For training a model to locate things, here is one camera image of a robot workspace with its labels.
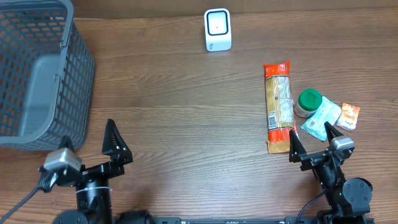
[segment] snack package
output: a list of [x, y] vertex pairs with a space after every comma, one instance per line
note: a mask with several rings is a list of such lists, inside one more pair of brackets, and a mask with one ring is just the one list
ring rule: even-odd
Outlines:
[[341, 108], [323, 96], [322, 103], [317, 109], [317, 112], [315, 112], [315, 114], [312, 115], [312, 117], [308, 119], [301, 128], [319, 140], [325, 141], [325, 122], [328, 121], [331, 125], [334, 125], [340, 117], [340, 114]]
[[358, 120], [359, 107], [343, 103], [341, 107], [342, 112], [340, 118], [337, 120], [337, 126], [345, 130], [352, 131], [356, 128], [356, 121]]
[[289, 131], [295, 128], [293, 97], [290, 90], [290, 62], [264, 64], [268, 115], [268, 152], [289, 152]]

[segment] wood grain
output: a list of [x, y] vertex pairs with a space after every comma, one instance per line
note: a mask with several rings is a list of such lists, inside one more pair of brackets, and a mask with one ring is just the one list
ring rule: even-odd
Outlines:
[[[202, 16], [77, 21], [96, 60], [85, 146], [100, 154], [113, 118], [133, 151], [126, 175], [112, 179], [113, 211], [148, 208], [182, 218], [283, 218], [320, 188], [311, 172], [270, 155], [263, 63], [291, 61], [297, 98], [316, 88], [337, 104], [361, 107], [346, 178], [374, 186], [370, 216], [398, 222], [398, 9], [273, 12], [232, 16], [233, 47], [205, 50]], [[300, 126], [304, 120], [297, 118]], [[303, 130], [308, 152], [324, 149]], [[45, 152], [1, 149], [0, 216], [35, 185]], [[324, 199], [308, 209], [324, 209]], [[51, 223], [76, 208], [73, 189], [39, 193], [8, 223]]]
[[202, 16], [206, 10], [227, 8], [233, 14], [396, 7], [395, 0], [72, 0], [75, 15], [92, 19]]

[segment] bin bottom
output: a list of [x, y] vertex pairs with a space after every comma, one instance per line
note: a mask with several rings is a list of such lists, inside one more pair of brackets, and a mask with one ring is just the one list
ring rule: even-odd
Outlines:
[[49, 115], [59, 61], [60, 54], [44, 55], [32, 65], [18, 136], [26, 136], [38, 130]]

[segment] gray basket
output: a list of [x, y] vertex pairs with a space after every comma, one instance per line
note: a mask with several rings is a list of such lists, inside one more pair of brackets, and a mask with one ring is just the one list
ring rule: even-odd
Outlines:
[[55, 150], [84, 144], [94, 59], [69, 0], [0, 0], [0, 145]]

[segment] green lid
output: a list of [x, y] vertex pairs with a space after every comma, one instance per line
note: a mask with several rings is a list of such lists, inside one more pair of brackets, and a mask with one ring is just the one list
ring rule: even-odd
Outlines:
[[304, 90], [298, 98], [298, 104], [306, 111], [317, 110], [321, 103], [322, 95], [314, 89]]

